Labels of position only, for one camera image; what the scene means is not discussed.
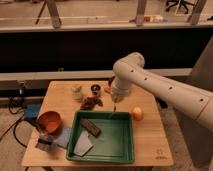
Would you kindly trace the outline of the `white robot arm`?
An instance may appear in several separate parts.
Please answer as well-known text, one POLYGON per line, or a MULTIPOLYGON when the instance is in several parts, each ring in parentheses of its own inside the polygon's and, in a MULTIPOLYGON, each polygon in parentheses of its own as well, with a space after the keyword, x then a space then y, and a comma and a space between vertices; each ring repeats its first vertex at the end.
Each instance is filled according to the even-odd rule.
POLYGON ((156 75, 144 69, 144 57, 133 52, 113 65, 111 84, 113 102, 120 102, 135 84, 213 132, 213 92, 156 75))

